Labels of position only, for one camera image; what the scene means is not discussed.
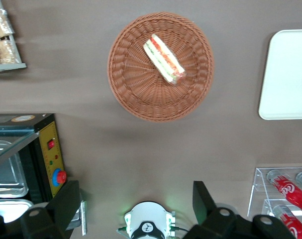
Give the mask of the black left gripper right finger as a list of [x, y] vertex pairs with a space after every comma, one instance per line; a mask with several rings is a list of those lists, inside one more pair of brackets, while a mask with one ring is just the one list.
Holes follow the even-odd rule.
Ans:
[[188, 232], [189, 239], [241, 239], [236, 230], [237, 215], [218, 207], [202, 181], [193, 183], [193, 210], [197, 219]]

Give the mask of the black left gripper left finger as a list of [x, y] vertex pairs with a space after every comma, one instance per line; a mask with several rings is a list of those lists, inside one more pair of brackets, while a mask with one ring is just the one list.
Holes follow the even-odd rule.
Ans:
[[67, 182], [45, 207], [33, 207], [20, 218], [25, 239], [66, 239], [66, 229], [80, 206], [78, 181]]

